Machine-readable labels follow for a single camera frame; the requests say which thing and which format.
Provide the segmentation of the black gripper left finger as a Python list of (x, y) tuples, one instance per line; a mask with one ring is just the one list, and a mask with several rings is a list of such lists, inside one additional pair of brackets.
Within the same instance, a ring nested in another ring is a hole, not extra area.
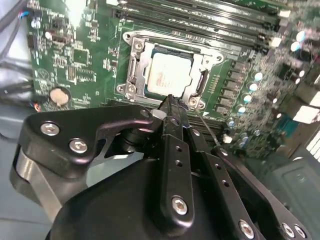
[(178, 102), (168, 96), (154, 112), (129, 104), (33, 114), (22, 125), (13, 169), (54, 223), (91, 187), (87, 172), (99, 156), (142, 152), (141, 160), (158, 162), (154, 224), (168, 237), (181, 236), (194, 222), (194, 199)]

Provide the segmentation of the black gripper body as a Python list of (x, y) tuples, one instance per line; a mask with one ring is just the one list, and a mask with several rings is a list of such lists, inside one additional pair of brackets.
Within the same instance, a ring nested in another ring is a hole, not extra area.
[[(53, 240), (166, 240), (154, 223), (156, 160), (140, 160), (72, 197), (51, 227)], [(191, 176), (195, 218), (183, 240), (231, 240), (207, 179)]]

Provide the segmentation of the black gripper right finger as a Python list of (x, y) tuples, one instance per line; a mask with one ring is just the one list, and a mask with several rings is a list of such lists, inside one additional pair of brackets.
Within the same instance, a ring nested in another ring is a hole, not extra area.
[[(210, 149), (203, 135), (190, 126), (187, 116), (188, 107), (178, 101), (180, 120), (191, 152), (204, 166), (205, 173), (214, 185), (221, 210), (226, 218), (225, 227), (234, 240), (310, 240), (305, 226), (239, 161), (217, 143)], [(245, 197), (257, 211), (254, 223), (245, 203), (241, 199), (231, 174), (246, 190)]]

